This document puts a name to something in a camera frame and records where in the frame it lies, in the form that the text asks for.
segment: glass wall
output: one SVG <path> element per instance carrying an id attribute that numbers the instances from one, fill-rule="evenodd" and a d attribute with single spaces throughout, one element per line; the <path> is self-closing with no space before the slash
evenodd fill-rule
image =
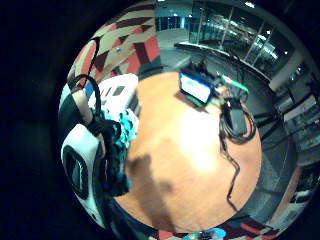
<path id="1" fill-rule="evenodd" d="M 199 43 L 218 48 L 228 27 L 231 7 L 219 3 L 207 3 L 204 7 Z"/>
<path id="2" fill-rule="evenodd" d="M 189 41 L 227 52 L 232 50 L 266 77 L 288 62 L 294 48 L 274 26 L 230 5 L 194 1 Z"/>
<path id="3" fill-rule="evenodd" d="M 234 9 L 223 42 L 225 49 L 233 50 L 244 59 L 258 35 L 262 20 L 241 9 Z"/>

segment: dark floor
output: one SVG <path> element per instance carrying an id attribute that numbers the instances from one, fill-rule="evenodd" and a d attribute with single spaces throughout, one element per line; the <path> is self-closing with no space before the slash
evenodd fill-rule
<path id="1" fill-rule="evenodd" d="M 201 58 L 201 55 L 188 50 L 168 47 L 161 49 L 162 71 L 178 70 L 185 65 L 190 57 Z M 208 57 L 208 70 L 219 72 L 236 79 L 235 67 L 218 57 Z M 274 95 L 268 86 L 256 76 L 245 72 L 244 84 L 249 88 L 250 95 L 246 103 L 255 115 L 273 110 Z M 268 130 L 268 126 L 259 129 L 260 136 Z M 276 141 L 285 135 L 283 126 L 266 139 Z M 273 215 L 285 189 L 289 183 L 296 163 L 296 156 L 290 142 L 284 141 L 276 148 L 263 152 L 262 168 L 257 187 L 245 206 L 234 216 L 250 215 L 261 223 L 266 223 Z"/>

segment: table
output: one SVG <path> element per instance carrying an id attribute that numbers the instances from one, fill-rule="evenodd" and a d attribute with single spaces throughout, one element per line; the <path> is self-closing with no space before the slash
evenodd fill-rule
<path id="1" fill-rule="evenodd" d="M 170 232 L 217 226 L 236 212 L 226 200 L 235 172 L 220 153 L 220 108 L 192 107 L 179 90 L 179 73 L 154 75 L 139 82 L 142 102 L 137 138 L 127 159 L 132 190 L 116 201 L 137 221 Z M 244 145 L 228 141 L 241 171 L 232 201 L 242 208 L 260 173 L 259 133 Z"/>

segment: laptop screen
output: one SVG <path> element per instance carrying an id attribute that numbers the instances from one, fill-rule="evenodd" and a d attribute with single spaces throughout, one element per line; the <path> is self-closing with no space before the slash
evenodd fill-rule
<path id="1" fill-rule="evenodd" d="M 184 73 L 180 73 L 180 88 L 182 92 L 193 96 L 203 103 L 208 102 L 211 93 L 209 86 L 201 83 L 196 77 Z"/>

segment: red geometric pattern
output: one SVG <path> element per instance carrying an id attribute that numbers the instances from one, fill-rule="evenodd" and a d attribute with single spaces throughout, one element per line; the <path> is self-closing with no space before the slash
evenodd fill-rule
<path id="1" fill-rule="evenodd" d="M 142 64 L 150 63 L 160 55 L 155 5 L 151 0 L 124 10 L 101 26 L 95 36 L 101 38 L 100 50 L 91 71 L 97 82 L 113 75 L 117 67 L 123 74 L 138 73 Z M 81 50 L 74 63 L 76 75 L 87 73 L 94 50 L 94 41 Z"/>
<path id="2" fill-rule="evenodd" d="M 271 227 L 265 226 L 253 219 L 246 219 L 240 223 L 240 227 L 231 226 L 228 221 L 218 226 L 226 231 L 227 235 L 224 238 L 225 240 L 271 240 L 275 239 L 279 230 L 272 229 Z M 187 233 L 170 233 L 163 230 L 160 230 L 151 236 L 150 240 L 171 240 L 171 239 L 182 239 Z"/>

